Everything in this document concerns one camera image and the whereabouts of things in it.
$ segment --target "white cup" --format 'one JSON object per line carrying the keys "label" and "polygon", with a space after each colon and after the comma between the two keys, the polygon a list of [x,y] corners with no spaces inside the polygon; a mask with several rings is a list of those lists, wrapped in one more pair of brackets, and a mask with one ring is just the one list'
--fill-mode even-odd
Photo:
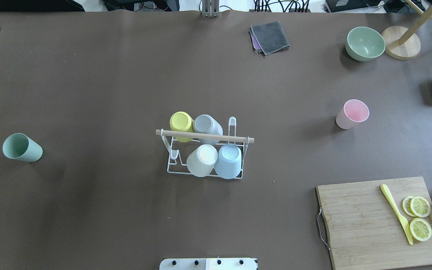
{"label": "white cup", "polygon": [[[223,128],[221,125],[214,118],[207,114],[201,114],[196,119],[194,119],[193,128],[196,133],[223,135]],[[209,145],[215,145],[219,142],[218,140],[211,139],[199,139],[199,141],[202,144]]]}
{"label": "white cup", "polygon": [[350,129],[366,121],[368,117],[369,109],[366,104],[358,99],[350,99],[336,116],[336,124],[342,129]]}
{"label": "white cup", "polygon": [[214,171],[224,179],[233,179],[241,173],[241,149],[234,144],[221,146]]}
{"label": "white cup", "polygon": [[186,161],[187,169],[197,177],[208,176],[218,160],[218,151],[212,145],[200,145]]}

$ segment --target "gray cloth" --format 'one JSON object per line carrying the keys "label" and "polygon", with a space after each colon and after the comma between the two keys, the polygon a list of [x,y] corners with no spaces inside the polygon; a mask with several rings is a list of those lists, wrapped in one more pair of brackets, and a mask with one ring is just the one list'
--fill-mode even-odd
{"label": "gray cloth", "polygon": [[250,30],[264,55],[275,53],[290,46],[283,26],[279,21],[270,22],[269,24],[251,25]]}

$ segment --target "yellow knife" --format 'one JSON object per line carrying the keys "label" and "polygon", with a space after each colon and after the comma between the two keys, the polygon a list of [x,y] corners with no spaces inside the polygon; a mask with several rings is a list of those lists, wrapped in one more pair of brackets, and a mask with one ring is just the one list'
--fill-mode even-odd
{"label": "yellow knife", "polygon": [[393,195],[391,194],[391,191],[389,191],[388,186],[386,186],[385,184],[382,184],[381,185],[381,191],[384,194],[384,196],[386,197],[386,200],[388,200],[389,204],[393,208],[397,219],[399,219],[399,222],[401,223],[401,226],[403,227],[404,234],[406,234],[406,238],[408,238],[408,243],[410,245],[412,245],[413,244],[413,236],[411,235],[411,232],[410,232],[410,224],[408,223],[408,220],[406,219],[406,217],[403,217],[403,215],[401,215],[401,213],[399,212],[398,207],[396,206],[396,202],[393,198]]}

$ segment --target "cup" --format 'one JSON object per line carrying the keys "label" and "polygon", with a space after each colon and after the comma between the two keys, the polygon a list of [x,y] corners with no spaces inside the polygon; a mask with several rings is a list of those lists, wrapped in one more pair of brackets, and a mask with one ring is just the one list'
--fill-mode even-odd
{"label": "cup", "polygon": [[216,161],[218,152],[212,145],[200,145],[189,156],[187,156],[187,169],[197,177],[204,177],[211,173]]}
{"label": "cup", "polygon": [[[223,135],[223,128],[221,125],[211,116],[207,114],[201,114],[194,119],[194,131],[196,133]],[[219,143],[219,140],[211,139],[199,139],[202,144],[215,145]]]}
{"label": "cup", "polygon": [[368,117],[369,109],[366,104],[358,99],[350,99],[336,116],[336,124],[342,129],[350,129],[366,121]]}
{"label": "cup", "polygon": [[[169,126],[173,131],[194,133],[194,129],[192,128],[193,122],[194,120],[191,118],[191,116],[189,116],[189,114],[183,111],[178,111],[175,112],[169,119]],[[192,138],[185,138],[185,137],[174,137],[174,138],[181,143],[187,143],[190,140],[192,140]]]}
{"label": "cup", "polygon": [[224,179],[233,179],[241,173],[241,149],[234,144],[225,144],[219,149],[214,171]]}
{"label": "cup", "polygon": [[9,159],[34,162],[43,155],[43,148],[23,133],[15,133],[4,141],[3,154]]}

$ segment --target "wooden cutting board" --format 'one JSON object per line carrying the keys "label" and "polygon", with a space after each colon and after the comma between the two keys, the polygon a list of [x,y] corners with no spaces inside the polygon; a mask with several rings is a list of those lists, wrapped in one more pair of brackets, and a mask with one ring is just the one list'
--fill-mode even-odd
{"label": "wooden cutting board", "polygon": [[421,196],[431,204],[425,219],[432,225],[432,202],[422,177],[317,187],[334,270],[382,270],[432,264],[432,236],[408,244],[396,214],[381,192],[386,184],[399,211],[406,196]]}

